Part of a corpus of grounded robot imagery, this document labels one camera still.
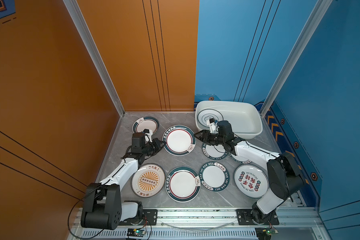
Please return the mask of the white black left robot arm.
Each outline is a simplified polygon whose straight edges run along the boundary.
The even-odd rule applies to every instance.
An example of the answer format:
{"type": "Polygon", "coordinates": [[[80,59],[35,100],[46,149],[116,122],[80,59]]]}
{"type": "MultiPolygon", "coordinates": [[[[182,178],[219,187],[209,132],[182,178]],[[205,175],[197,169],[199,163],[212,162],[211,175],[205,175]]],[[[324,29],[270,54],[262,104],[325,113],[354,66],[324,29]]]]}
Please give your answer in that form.
{"type": "Polygon", "coordinates": [[[122,202],[121,191],[143,162],[159,153],[165,142],[145,132],[134,133],[121,163],[99,183],[91,183],[85,193],[81,226],[100,230],[114,230],[119,223],[143,219],[141,202],[122,202]]]}

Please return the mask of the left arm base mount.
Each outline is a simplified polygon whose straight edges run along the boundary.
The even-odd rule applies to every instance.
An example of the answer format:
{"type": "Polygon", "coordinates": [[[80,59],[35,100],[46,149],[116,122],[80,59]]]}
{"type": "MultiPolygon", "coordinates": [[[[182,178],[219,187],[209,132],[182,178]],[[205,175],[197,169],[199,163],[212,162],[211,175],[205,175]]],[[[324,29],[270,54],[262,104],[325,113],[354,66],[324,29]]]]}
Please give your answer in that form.
{"type": "Polygon", "coordinates": [[[143,226],[146,223],[146,220],[149,222],[149,226],[155,226],[158,219],[158,210],[157,209],[143,209],[143,218],[141,220],[126,219],[121,221],[119,226],[143,226]]]}

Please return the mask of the large green red rim plate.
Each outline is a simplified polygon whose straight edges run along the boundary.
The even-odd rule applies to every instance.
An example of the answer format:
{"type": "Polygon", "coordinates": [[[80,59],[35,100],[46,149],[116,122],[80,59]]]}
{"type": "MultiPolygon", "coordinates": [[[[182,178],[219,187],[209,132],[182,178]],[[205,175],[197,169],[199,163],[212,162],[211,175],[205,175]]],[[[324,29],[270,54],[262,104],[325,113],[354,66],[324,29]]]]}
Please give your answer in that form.
{"type": "Polygon", "coordinates": [[[194,132],[187,126],[174,125],[163,134],[165,150],[174,156],[185,156],[193,151],[196,146],[194,132]]]}

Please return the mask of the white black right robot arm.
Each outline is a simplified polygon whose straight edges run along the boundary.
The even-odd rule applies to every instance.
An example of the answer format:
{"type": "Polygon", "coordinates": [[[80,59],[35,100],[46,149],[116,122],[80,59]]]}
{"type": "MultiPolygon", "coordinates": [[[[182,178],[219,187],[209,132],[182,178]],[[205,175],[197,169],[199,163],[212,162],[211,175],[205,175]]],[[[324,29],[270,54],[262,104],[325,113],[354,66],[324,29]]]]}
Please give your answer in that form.
{"type": "Polygon", "coordinates": [[[299,191],[306,179],[295,158],[290,153],[269,152],[238,137],[228,121],[210,119],[209,130],[201,130],[194,137],[209,146],[223,146],[234,156],[245,158],[267,171],[266,192],[253,204],[246,220],[252,225],[271,223],[276,209],[292,194],[299,191]]]}

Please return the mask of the small green red rim plate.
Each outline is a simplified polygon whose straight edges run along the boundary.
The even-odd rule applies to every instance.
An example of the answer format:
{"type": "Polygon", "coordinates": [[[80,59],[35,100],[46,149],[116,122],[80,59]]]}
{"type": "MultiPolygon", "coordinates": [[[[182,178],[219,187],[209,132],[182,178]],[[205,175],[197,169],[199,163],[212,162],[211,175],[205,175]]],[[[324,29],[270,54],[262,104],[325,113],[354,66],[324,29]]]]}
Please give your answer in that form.
{"type": "Polygon", "coordinates": [[[132,129],[133,129],[133,133],[139,133],[147,129],[147,130],[152,130],[153,134],[155,134],[159,129],[159,127],[160,127],[159,121],[153,117],[148,116],[136,120],[133,124],[132,129]]]}

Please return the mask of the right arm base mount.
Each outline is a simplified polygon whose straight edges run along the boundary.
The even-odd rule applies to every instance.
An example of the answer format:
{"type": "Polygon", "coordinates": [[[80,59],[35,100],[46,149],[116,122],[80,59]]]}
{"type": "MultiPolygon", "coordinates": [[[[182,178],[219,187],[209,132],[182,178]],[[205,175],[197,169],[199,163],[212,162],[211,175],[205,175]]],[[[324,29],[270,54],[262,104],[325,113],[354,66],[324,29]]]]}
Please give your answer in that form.
{"type": "Polygon", "coordinates": [[[273,225],[280,224],[276,211],[269,214],[263,214],[258,209],[237,209],[236,210],[238,223],[244,225],[273,225]]]}

